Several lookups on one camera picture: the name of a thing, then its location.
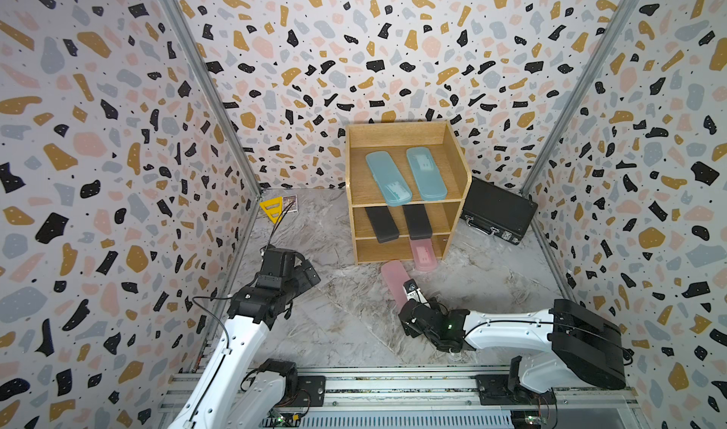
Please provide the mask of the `pink pencil case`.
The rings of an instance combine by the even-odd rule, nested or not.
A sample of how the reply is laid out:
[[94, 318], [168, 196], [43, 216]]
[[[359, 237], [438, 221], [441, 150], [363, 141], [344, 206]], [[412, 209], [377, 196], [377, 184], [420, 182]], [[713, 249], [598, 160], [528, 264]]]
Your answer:
[[438, 259], [431, 239], [411, 240], [409, 243], [417, 271], [430, 272], [437, 269]]
[[382, 266], [381, 273], [399, 312], [408, 301], [405, 283], [410, 277], [407, 270], [401, 261], [391, 261]]

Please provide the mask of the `black pencil case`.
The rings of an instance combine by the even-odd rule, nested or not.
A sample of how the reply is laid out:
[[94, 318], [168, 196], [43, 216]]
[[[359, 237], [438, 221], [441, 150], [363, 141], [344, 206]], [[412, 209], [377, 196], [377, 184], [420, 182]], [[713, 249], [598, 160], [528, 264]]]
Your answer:
[[365, 213], [378, 243], [390, 243], [399, 239], [399, 229], [388, 206], [366, 207]]
[[424, 205], [404, 205], [403, 215], [412, 241], [432, 238], [433, 228]]

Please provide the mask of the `translucent blue pencil case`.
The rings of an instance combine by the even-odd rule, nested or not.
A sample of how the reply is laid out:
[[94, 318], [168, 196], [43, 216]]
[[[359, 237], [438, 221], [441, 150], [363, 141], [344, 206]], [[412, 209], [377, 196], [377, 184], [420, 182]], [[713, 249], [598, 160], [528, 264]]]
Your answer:
[[406, 157], [421, 199], [432, 202], [444, 200], [448, 190], [430, 149], [409, 148]]
[[388, 206], [399, 207], [412, 201], [412, 190], [391, 154], [386, 151], [369, 153], [365, 156], [365, 162]]

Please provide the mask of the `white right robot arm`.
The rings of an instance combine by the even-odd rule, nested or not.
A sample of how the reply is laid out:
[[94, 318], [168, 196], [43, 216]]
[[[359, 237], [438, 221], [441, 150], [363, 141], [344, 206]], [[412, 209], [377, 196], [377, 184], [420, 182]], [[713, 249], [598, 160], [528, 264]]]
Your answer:
[[410, 298], [399, 309], [410, 337], [424, 336], [438, 351], [514, 351], [509, 381], [543, 394], [559, 387], [621, 390], [627, 386], [620, 329], [570, 300], [524, 314], [444, 310], [435, 300]]

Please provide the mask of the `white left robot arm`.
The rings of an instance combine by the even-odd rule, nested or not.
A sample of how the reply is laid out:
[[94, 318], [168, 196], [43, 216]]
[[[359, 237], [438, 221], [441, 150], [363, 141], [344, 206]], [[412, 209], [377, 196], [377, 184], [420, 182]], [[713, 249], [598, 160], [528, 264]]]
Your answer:
[[314, 266], [291, 249], [266, 247], [253, 281], [228, 298], [223, 335], [171, 428], [257, 428], [275, 406], [298, 398], [295, 363], [268, 359], [250, 368], [280, 315], [320, 283]]

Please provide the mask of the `wooden three-tier shelf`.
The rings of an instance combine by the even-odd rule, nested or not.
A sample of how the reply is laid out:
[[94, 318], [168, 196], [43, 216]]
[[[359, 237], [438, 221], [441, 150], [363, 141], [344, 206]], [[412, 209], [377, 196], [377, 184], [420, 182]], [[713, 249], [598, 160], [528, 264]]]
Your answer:
[[[450, 122], [394, 122], [350, 124], [346, 131], [346, 198], [356, 264], [410, 261], [410, 229], [402, 207], [390, 207], [399, 238], [379, 243], [365, 210], [384, 207], [384, 196], [365, 157], [387, 152], [412, 192], [412, 205], [423, 205], [433, 230], [432, 244], [439, 260], [447, 257], [454, 232], [473, 177], [464, 151]], [[426, 201], [418, 190], [406, 151], [424, 147], [430, 150], [447, 194], [441, 201]]]

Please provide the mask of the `yellow triangular object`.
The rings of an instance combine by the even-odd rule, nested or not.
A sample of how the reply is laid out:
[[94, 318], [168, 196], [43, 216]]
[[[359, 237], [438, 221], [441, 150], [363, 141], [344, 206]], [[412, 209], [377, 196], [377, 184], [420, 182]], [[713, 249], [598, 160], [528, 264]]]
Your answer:
[[259, 207], [261, 208], [263, 214], [273, 225], [278, 222], [280, 216], [282, 215], [282, 212], [285, 209], [283, 198], [281, 196], [262, 201], [259, 203]]

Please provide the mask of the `small card box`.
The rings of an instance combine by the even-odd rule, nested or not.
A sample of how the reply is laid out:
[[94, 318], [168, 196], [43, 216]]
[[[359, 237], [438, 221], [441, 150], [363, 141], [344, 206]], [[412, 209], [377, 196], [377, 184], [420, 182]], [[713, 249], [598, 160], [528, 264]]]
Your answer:
[[281, 208], [289, 213], [298, 211], [298, 197], [296, 195], [287, 195], [282, 197]]

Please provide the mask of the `black aluminium briefcase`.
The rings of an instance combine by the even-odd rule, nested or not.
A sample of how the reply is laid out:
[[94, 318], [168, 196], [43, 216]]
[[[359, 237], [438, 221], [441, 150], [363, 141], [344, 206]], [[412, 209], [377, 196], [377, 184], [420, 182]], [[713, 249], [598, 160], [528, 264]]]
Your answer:
[[471, 228], [486, 235], [518, 245], [524, 239], [537, 210], [535, 202], [474, 178], [460, 218]]

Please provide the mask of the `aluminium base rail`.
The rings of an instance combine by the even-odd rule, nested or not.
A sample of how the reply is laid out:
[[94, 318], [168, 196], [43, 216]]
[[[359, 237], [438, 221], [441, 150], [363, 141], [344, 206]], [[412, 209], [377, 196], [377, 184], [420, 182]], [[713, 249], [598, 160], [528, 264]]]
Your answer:
[[518, 401], [507, 368], [301, 368], [295, 402], [260, 428], [646, 428], [630, 389], [561, 387]]

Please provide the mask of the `aluminium corner post left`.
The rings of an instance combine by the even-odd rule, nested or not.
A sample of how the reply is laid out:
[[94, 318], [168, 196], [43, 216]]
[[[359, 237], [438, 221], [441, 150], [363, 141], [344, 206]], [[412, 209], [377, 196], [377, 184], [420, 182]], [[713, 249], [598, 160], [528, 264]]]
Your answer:
[[189, 29], [189, 24], [187, 24], [187, 21], [184, 18], [181, 7], [178, 5], [176, 0], [159, 0], [159, 2], [162, 10], [170, 20], [170, 27], [172, 27], [179, 39], [181, 50], [187, 57], [187, 61], [189, 61], [191, 72], [198, 82], [202, 93], [208, 100], [215, 119], [221, 126], [223, 136], [229, 144], [231, 153], [242, 170], [246, 187], [253, 192], [253, 198], [258, 200], [261, 198], [262, 194], [261, 187], [254, 177], [253, 170], [242, 145], [240, 144], [240, 140], [232, 126], [229, 116], [227, 115], [219, 93], [212, 82], [209, 71], [206, 68], [206, 63], [197, 50], [194, 36]]

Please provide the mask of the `aluminium corner post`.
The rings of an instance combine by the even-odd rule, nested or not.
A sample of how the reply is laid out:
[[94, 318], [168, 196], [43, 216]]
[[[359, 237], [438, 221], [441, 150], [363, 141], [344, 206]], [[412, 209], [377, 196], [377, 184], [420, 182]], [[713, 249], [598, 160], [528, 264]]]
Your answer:
[[170, 20], [170, 27], [172, 27], [179, 39], [181, 50], [187, 57], [187, 61], [189, 61], [191, 72], [198, 82], [202, 93], [208, 100], [215, 119], [221, 126], [223, 136], [229, 144], [231, 153], [242, 170], [246, 187], [253, 192], [253, 198], [258, 200], [261, 198], [262, 194], [261, 187], [254, 177], [253, 170], [242, 145], [240, 144], [240, 140], [232, 126], [229, 116], [227, 115], [219, 93], [212, 82], [209, 71], [206, 68], [206, 63], [197, 50], [194, 36], [189, 29], [189, 24], [187, 24], [187, 21], [184, 18], [181, 7], [178, 5], [176, 0], [159, 0], [159, 2], [162, 10]]
[[621, 0], [619, 2], [616, 11], [613, 14], [612, 21], [605, 29], [604, 35], [596, 45], [592, 57], [587, 62], [581, 77], [575, 84], [572, 95], [567, 99], [562, 111], [560, 111], [560, 116], [558, 116], [555, 126], [544, 142], [543, 148], [541, 148], [541, 152], [528, 174], [526, 181], [524, 181], [524, 185], [520, 190], [520, 195], [525, 198], [528, 198], [532, 194], [537, 184], [539, 174], [547, 164], [549, 156], [551, 156], [556, 149], [556, 146], [565, 133], [569, 122], [571, 122], [572, 118], [577, 113], [577, 109], [579, 109], [587, 95], [590, 86], [594, 84], [596, 78], [598, 78], [598, 74], [609, 57], [617, 38], [624, 30], [624, 27], [628, 24], [630, 16], [638, 6], [638, 2], [639, 0]]

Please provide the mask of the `aluminium corner post right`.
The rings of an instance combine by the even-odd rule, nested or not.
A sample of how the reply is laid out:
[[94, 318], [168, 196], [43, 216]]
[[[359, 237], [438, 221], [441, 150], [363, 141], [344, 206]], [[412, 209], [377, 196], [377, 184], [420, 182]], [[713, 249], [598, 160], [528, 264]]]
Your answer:
[[596, 78], [598, 78], [598, 74], [609, 57], [617, 38], [624, 30], [624, 27], [628, 24], [630, 16], [638, 6], [638, 2], [639, 0], [621, 0], [619, 2], [616, 11], [613, 14], [612, 21], [605, 29], [604, 35], [596, 45], [592, 57], [587, 62], [581, 77], [575, 84], [572, 95], [567, 99], [562, 111], [560, 111], [560, 116], [558, 116], [555, 126], [544, 142], [543, 148], [541, 148], [541, 152], [528, 174], [526, 181], [524, 181], [524, 185], [520, 190], [520, 195], [525, 198], [528, 198], [532, 194], [537, 184], [539, 174], [547, 164], [549, 156], [551, 156], [556, 149], [556, 146], [565, 133], [569, 122], [571, 122], [572, 118], [577, 113], [577, 109], [579, 109], [587, 95], [590, 86], [594, 84]]

